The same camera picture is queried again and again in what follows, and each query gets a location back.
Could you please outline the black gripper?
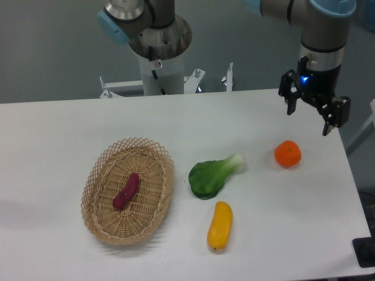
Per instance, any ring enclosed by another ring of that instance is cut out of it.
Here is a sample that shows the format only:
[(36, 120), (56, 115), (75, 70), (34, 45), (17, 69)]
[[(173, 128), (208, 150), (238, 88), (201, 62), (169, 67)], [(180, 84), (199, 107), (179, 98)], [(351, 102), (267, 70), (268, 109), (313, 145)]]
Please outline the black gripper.
[(322, 135), (327, 136), (332, 129), (340, 128), (348, 121), (351, 99), (335, 97), (341, 65), (318, 71), (309, 69), (308, 63), (310, 59), (303, 56), (299, 59), (296, 72), (288, 70), (282, 75), (278, 95), (284, 97), (288, 115), (295, 112), (297, 100), (300, 98), (315, 107), (324, 120)]

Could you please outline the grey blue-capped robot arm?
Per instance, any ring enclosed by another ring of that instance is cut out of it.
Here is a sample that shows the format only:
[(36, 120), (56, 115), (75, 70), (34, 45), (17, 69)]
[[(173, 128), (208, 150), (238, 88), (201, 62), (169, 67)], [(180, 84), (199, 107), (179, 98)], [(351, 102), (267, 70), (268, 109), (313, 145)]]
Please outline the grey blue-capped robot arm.
[[(345, 124), (351, 101), (337, 97), (335, 87), (356, 2), (245, 1), (245, 6), (302, 30), (298, 66), (282, 75), (278, 90), (287, 113), (292, 114), (302, 100), (322, 116), (324, 135)], [(192, 39), (191, 28), (175, 13), (173, 1), (106, 1), (97, 19), (108, 37), (145, 59), (145, 94), (183, 92), (183, 76), (166, 73), (164, 65), (184, 53)]]

